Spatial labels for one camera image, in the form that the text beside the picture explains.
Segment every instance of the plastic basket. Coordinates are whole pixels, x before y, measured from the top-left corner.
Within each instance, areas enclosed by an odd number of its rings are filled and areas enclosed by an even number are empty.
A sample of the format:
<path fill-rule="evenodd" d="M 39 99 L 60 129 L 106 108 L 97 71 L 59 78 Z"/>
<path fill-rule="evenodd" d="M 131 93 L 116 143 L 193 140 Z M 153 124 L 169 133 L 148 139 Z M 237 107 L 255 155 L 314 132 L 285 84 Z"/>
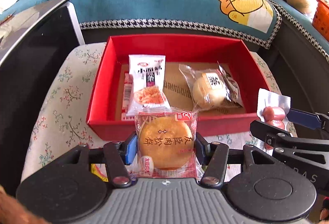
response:
<path fill-rule="evenodd" d="M 317 2 L 317 9 L 312 25 L 327 41 L 329 41 L 329 6 L 321 0 L 317 0 Z"/>

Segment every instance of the packaged sausage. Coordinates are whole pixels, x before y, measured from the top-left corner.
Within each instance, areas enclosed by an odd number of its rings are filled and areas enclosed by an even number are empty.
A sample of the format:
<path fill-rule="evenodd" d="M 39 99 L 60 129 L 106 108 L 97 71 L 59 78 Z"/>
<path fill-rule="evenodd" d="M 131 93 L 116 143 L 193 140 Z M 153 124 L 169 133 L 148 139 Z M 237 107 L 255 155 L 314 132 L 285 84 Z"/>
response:
<path fill-rule="evenodd" d="M 179 64 L 179 70 L 189 86 L 194 110 L 226 107 L 225 101 L 243 106 L 239 86 L 220 65 L 218 69 L 193 70 L 188 65 Z"/>
<path fill-rule="evenodd" d="M 258 92 L 257 116 L 262 122 L 287 131 L 287 114 L 290 110 L 290 97 L 270 92 L 263 88 Z M 265 144 L 266 150 L 272 149 Z"/>
<path fill-rule="evenodd" d="M 140 177 L 199 178 L 194 153 L 197 113 L 177 108 L 135 111 Z"/>
<path fill-rule="evenodd" d="M 144 107 L 170 107 L 162 91 L 165 63 L 164 55 L 129 55 L 129 74 L 133 77 L 133 88 L 126 116 L 133 116 L 135 109 Z"/>

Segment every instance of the red logo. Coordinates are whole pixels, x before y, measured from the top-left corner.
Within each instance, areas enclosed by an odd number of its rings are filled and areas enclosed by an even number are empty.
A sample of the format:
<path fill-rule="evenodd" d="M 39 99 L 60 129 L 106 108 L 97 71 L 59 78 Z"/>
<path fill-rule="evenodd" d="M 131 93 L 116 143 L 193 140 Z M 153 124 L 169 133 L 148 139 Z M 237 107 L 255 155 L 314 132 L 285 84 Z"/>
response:
<path fill-rule="evenodd" d="M 193 120 L 192 113 L 176 113 L 175 114 L 176 121 L 190 121 Z"/>
<path fill-rule="evenodd" d="M 137 65 L 139 65 L 141 67 L 147 67 L 148 66 L 148 63 L 141 62 L 141 63 L 138 63 Z"/>

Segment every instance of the silver bolt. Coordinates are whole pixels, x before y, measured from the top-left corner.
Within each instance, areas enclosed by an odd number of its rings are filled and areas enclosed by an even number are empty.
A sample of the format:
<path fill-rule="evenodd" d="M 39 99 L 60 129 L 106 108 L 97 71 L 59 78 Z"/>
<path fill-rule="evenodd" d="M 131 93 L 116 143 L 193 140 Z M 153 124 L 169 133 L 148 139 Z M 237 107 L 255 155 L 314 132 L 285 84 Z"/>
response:
<path fill-rule="evenodd" d="M 113 179 L 113 183 L 117 184 L 117 185 L 126 185 L 129 183 L 129 179 L 127 177 L 124 176 L 119 176 L 119 177 L 115 177 Z"/>
<path fill-rule="evenodd" d="M 219 179 L 218 178 L 215 178 L 215 177 L 204 177 L 202 179 L 202 182 L 205 184 L 205 185 L 208 185 L 208 186 L 213 186 L 213 185 L 216 185 L 219 183 Z"/>
<path fill-rule="evenodd" d="M 284 149 L 282 149 L 282 148 L 275 148 L 274 149 L 277 153 L 283 153 L 284 152 Z"/>
<path fill-rule="evenodd" d="M 164 180 L 164 181 L 162 181 L 162 184 L 165 185 L 165 186 L 169 185 L 170 183 L 171 183 L 171 182 L 170 182 L 169 180 Z"/>

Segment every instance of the hand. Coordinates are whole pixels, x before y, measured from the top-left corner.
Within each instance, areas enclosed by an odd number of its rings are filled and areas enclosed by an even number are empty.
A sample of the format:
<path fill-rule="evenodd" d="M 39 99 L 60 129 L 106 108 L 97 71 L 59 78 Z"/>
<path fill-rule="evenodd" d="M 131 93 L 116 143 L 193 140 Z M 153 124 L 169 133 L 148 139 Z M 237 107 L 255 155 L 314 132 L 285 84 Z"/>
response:
<path fill-rule="evenodd" d="M 2 224 L 50 224 L 26 210 L 15 198 L 7 195 L 0 185 L 0 223 Z"/>

